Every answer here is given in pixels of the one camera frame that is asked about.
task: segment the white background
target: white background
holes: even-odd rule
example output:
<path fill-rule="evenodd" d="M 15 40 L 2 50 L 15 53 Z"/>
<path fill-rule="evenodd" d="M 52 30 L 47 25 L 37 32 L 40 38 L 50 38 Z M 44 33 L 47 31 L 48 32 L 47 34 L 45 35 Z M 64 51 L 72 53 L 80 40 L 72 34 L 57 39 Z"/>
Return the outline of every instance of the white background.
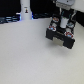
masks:
<path fill-rule="evenodd" d="M 84 27 L 70 50 L 45 38 L 49 23 L 0 24 L 0 84 L 84 84 Z"/>

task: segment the white table surface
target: white table surface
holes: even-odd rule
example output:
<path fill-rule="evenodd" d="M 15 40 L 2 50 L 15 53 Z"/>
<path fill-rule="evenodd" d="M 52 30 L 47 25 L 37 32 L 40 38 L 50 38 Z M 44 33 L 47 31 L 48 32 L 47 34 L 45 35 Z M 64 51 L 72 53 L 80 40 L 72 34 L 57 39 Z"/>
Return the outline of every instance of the white table surface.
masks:
<path fill-rule="evenodd" d="M 84 12 L 84 0 L 75 0 L 75 3 L 72 8 Z"/>
<path fill-rule="evenodd" d="M 49 23 L 0 24 L 0 84 L 84 84 L 84 27 L 70 50 L 45 38 Z"/>

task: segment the metal bracket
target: metal bracket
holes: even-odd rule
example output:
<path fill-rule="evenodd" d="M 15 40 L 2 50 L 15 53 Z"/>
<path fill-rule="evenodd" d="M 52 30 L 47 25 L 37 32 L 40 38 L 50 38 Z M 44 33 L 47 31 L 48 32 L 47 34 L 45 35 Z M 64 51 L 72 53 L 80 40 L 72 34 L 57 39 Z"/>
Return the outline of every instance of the metal bracket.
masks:
<path fill-rule="evenodd" d="M 75 0 L 57 0 L 56 1 L 56 6 L 70 10 L 71 6 L 75 3 Z"/>
<path fill-rule="evenodd" d="M 63 46 L 63 41 L 60 39 L 57 39 L 56 37 L 53 37 L 53 42 L 57 45 Z"/>

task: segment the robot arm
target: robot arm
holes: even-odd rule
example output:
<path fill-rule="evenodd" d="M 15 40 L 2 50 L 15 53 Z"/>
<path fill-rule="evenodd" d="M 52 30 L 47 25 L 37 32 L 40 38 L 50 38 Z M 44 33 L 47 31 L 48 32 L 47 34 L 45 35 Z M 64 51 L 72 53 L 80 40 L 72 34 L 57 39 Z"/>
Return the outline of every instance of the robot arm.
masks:
<path fill-rule="evenodd" d="M 83 12 L 83 0 L 53 0 L 56 7 L 61 9 L 59 15 L 54 14 L 46 37 L 60 46 L 72 49 L 74 39 L 74 27 L 76 23 L 77 10 Z"/>

